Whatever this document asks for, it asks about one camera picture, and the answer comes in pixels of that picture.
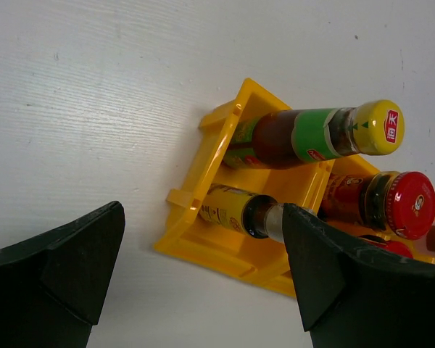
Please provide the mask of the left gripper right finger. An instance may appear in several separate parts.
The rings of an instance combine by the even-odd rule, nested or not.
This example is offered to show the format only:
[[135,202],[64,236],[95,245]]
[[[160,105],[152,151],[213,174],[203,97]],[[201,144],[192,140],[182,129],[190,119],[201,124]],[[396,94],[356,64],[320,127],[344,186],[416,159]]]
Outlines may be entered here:
[[314,347],[435,347],[435,265],[388,252],[295,204],[283,237]]

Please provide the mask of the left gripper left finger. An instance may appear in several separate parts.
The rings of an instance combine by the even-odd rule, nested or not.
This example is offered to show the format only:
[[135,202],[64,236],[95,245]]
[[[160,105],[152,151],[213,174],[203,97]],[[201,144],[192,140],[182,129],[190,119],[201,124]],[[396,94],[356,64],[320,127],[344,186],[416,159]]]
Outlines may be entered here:
[[86,347],[123,240],[110,202],[0,249],[0,347]]

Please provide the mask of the red-lid sauce jar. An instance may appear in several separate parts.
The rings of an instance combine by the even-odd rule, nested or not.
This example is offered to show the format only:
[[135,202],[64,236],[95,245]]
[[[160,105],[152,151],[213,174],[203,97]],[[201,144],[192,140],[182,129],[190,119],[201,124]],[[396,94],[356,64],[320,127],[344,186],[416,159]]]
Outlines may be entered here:
[[320,216],[417,240],[434,222],[435,190],[430,179],[417,171],[332,174]]
[[376,247],[380,247],[382,249],[385,249],[388,252],[413,259],[413,253],[402,242],[393,241],[393,240],[385,240],[385,239],[382,239],[378,236],[373,236],[373,235],[361,236],[360,239],[362,239],[363,241],[366,241],[366,242],[368,242]]

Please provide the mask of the small yellow-label oil bottle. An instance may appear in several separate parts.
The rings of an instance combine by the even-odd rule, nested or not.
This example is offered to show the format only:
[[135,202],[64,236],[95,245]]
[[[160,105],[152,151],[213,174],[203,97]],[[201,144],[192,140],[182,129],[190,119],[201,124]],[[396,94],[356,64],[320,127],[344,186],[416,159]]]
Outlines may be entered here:
[[255,239],[284,242],[283,205],[265,194],[213,184],[199,215],[207,222]]

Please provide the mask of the yellow-cap green-label sauce bottle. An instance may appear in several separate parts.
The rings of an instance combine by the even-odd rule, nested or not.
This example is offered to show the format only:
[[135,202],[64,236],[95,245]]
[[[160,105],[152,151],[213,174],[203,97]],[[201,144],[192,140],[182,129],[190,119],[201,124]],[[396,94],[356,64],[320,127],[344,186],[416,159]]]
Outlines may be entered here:
[[282,110],[241,121],[223,161],[233,169],[285,170],[356,154],[383,156],[399,148],[404,134],[402,110],[387,99]]

